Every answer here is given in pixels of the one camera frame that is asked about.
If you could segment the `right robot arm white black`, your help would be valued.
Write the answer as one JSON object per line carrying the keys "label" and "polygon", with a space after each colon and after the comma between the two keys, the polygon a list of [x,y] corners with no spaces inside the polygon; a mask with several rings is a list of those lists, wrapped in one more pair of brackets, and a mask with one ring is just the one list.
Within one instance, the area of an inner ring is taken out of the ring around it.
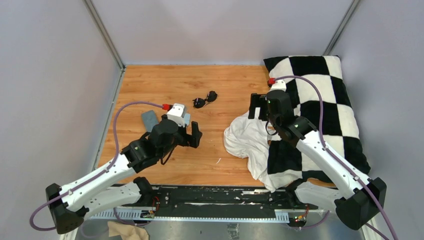
{"label": "right robot arm white black", "polygon": [[248,118],[272,124],[283,141],[309,157],[336,186],[332,189],[308,181],[298,183],[285,195],[290,208],[315,205],[336,213],[352,230],[359,230],[377,214],[385,214],[386,183],[379,177],[370,178],[334,152],[311,121],[294,115],[285,91],[251,94]]}

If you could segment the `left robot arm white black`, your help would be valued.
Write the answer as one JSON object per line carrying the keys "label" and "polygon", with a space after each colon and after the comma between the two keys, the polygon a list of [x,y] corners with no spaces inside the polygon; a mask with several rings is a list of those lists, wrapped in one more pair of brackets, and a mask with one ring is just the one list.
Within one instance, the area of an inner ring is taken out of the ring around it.
{"label": "left robot arm white black", "polygon": [[197,148],[202,132],[191,122],[191,133],[170,119],[163,119],[150,132],[124,147],[117,157],[86,176],[66,185],[53,183],[45,192],[55,230],[66,234],[89,217],[121,205],[138,203],[142,207],[153,201],[153,187],[145,177],[137,177],[120,187],[112,187],[157,163],[165,164],[177,146]]}

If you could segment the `light blue cleaning cloth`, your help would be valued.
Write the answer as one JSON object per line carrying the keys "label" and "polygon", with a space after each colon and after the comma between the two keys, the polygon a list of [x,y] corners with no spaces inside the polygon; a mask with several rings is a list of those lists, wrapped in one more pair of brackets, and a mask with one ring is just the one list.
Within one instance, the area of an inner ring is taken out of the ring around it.
{"label": "light blue cleaning cloth", "polygon": [[190,125],[190,119],[191,119],[191,115],[188,112],[185,113],[183,116],[185,127],[188,127]]}

